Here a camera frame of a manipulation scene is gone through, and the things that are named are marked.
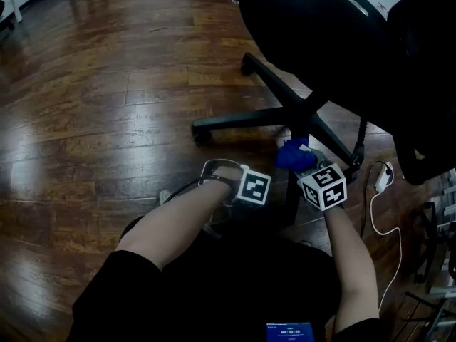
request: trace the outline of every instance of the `person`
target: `person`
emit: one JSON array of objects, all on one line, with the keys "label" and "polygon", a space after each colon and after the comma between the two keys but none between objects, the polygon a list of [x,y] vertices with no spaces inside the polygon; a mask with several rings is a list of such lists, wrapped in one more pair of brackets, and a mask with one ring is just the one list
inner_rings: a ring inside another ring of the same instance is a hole
[{"label": "person", "polygon": [[344,210],[324,213],[333,258],[274,237],[216,239],[201,228],[231,191],[208,181],[127,227],[74,303],[68,341],[266,341],[268,323],[301,322],[305,341],[325,341],[334,314],[333,341],[379,341],[375,269]]}]

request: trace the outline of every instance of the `forearm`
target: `forearm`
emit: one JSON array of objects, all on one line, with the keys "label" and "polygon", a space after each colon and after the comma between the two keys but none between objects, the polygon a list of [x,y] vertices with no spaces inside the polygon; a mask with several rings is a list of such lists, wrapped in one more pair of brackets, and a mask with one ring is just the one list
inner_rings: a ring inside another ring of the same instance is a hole
[{"label": "forearm", "polygon": [[335,330],[378,318],[378,292],[371,256],[340,207],[325,212],[331,249],[341,280],[342,299]]},{"label": "forearm", "polygon": [[229,192],[229,185],[215,180],[174,198],[146,214],[121,239],[116,250],[140,254],[163,269],[191,245]]}]

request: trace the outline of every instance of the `person's right arm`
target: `person's right arm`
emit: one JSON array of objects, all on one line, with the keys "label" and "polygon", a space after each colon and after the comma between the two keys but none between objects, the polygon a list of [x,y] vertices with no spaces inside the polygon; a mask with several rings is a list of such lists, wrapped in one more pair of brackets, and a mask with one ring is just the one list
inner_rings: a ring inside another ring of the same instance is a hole
[{"label": "person's right arm", "polygon": [[378,292],[371,256],[340,207],[325,213],[333,258],[341,280],[341,303],[334,333],[367,319],[379,318]]}]

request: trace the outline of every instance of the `black short sleeve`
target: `black short sleeve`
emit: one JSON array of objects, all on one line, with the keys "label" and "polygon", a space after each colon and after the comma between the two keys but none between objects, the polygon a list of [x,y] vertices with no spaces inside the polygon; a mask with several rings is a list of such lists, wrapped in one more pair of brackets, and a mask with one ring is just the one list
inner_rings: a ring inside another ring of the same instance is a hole
[{"label": "black short sleeve", "polygon": [[337,333],[333,342],[380,342],[383,341],[383,329],[380,319],[366,319]]},{"label": "black short sleeve", "polygon": [[154,336],[161,309],[161,271],[148,259],[129,252],[109,255],[73,305],[68,341]]}]

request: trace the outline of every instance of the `blue cloth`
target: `blue cloth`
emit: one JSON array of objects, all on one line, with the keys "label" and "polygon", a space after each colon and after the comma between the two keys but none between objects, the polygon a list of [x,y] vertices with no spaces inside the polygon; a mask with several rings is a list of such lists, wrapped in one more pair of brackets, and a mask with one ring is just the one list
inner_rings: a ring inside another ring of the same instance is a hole
[{"label": "blue cloth", "polygon": [[315,166],[316,156],[312,152],[300,150],[302,145],[308,147],[309,139],[299,138],[285,141],[284,146],[279,148],[277,153],[276,167],[303,171]]}]

